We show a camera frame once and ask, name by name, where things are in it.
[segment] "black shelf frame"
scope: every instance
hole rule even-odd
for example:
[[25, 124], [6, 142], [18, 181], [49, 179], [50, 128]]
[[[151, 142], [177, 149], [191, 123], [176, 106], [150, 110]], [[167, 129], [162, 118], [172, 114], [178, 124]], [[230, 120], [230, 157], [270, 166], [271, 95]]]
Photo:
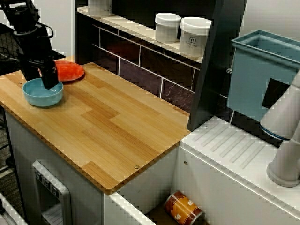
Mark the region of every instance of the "black shelf frame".
[[217, 0], [195, 88], [187, 128], [194, 131], [215, 115], [224, 77], [233, 61], [231, 40], [240, 33], [247, 0]]

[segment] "jar lid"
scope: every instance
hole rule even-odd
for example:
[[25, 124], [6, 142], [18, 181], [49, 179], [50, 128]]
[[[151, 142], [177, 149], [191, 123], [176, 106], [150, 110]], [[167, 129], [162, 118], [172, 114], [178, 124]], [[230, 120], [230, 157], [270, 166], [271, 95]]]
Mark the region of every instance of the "jar lid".
[[181, 20], [180, 28], [191, 34], [198, 36], [208, 36], [211, 20], [200, 17], [184, 17]]
[[157, 13], [155, 16], [155, 22], [157, 24], [178, 27], [180, 25], [181, 17], [173, 13]]

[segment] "white wall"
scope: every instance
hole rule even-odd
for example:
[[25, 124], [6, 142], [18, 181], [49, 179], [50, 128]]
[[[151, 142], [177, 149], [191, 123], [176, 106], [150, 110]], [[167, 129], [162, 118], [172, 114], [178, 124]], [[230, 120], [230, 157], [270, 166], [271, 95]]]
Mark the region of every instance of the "white wall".
[[[41, 16], [40, 22], [54, 30], [52, 48], [65, 55], [74, 55], [74, 0], [32, 0]], [[0, 23], [8, 25], [3, 11]]]
[[300, 0], [247, 0], [240, 35], [254, 30], [300, 41]]

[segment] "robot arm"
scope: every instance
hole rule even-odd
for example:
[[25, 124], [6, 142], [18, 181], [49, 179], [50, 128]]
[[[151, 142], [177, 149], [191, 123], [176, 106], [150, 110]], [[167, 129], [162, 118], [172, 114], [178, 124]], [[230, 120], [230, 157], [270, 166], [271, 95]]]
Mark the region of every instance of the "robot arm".
[[53, 30], [49, 36], [47, 26], [38, 22], [38, 9], [31, 0], [0, 0], [0, 5], [15, 29], [13, 37], [18, 44], [17, 54], [25, 79], [40, 78], [40, 69], [44, 86], [54, 87], [58, 84], [58, 75], [50, 54]]

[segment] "blue bin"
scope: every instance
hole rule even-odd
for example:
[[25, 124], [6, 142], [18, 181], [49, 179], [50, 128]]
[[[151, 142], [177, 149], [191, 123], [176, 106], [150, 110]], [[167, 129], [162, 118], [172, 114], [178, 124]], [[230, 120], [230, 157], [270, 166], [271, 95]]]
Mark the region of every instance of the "blue bin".
[[291, 84], [300, 70], [300, 42], [258, 30], [232, 40], [236, 48], [227, 106], [256, 121], [270, 79]]

